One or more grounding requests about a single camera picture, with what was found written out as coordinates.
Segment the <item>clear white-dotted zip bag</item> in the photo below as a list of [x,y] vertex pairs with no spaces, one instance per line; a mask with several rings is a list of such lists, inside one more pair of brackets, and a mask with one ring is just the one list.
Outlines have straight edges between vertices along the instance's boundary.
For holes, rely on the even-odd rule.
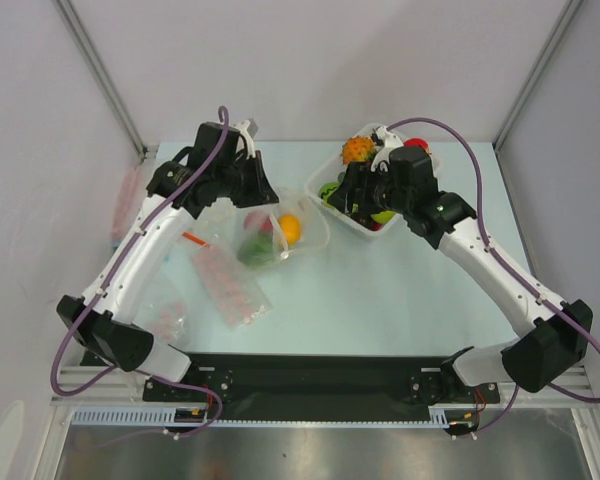
[[[235,227],[233,237],[236,258],[241,243],[251,234],[255,233],[255,231],[243,229],[243,221],[248,213],[256,210],[265,210],[270,214],[273,225],[271,234],[273,235],[275,259],[264,266],[251,269],[273,266],[294,256],[314,252],[326,247],[330,241],[331,235],[327,221],[307,194],[299,190],[281,188],[278,190],[277,195],[279,197],[277,204],[251,207],[237,216],[237,226]],[[287,244],[278,224],[278,218],[285,214],[296,216],[302,225],[301,239],[295,245]]]

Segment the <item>green toy bell pepper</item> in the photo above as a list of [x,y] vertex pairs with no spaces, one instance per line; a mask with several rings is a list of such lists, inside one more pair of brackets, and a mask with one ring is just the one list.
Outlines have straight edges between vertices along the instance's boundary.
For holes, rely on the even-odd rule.
[[275,259],[273,235],[267,232],[255,232],[244,240],[237,252],[237,259],[245,266],[256,268]]

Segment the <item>yellow toy lemon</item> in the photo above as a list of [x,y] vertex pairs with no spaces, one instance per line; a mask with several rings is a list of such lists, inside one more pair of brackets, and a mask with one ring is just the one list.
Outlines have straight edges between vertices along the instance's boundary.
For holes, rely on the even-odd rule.
[[299,219],[291,214],[285,214],[278,218],[278,224],[288,245],[295,245],[302,236],[302,225]]

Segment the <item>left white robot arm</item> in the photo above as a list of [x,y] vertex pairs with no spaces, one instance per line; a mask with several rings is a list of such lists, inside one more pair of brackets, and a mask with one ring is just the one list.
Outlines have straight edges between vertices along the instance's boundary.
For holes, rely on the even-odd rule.
[[136,219],[98,278],[56,308],[86,350],[114,368],[165,379],[179,400],[198,393],[199,374],[189,369],[187,354],[135,319],[164,257],[205,208],[219,199],[236,208],[278,202],[254,144],[256,131],[253,120],[201,124],[193,145],[155,168]]

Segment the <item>red toy tomato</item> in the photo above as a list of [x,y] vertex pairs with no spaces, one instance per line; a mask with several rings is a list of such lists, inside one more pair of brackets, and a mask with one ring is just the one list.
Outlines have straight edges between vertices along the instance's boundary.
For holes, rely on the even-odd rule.
[[256,210],[248,213],[243,221],[243,229],[256,233],[271,234],[273,225],[270,214],[265,210]]

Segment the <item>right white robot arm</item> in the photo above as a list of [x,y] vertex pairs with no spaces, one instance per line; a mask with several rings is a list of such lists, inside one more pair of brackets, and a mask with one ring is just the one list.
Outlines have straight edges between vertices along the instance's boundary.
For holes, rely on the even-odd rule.
[[467,347],[447,358],[443,393],[464,401],[477,385],[512,381],[537,393],[578,363],[593,313],[565,302],[516,263],[503,267],[496,243],[479,229],[476,211],[458,194],[439,188],[432,160],[418,146],[391,150],[376,164],[353,162],[327,199],[341,213],[391,211],[409,229],[461,267],[509,321],[517,337],[491,347]]

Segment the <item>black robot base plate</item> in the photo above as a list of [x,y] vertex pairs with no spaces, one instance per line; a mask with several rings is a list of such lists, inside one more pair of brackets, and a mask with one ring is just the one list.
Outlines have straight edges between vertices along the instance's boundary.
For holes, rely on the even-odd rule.
[[497,404],[495,383],[463,385],[442,357],[202,354],[183,387],[149,380],[152,403],[201,402],[203,388],[221,400],[226,421],[406,422],[424,420],[432,407],[463,410]]

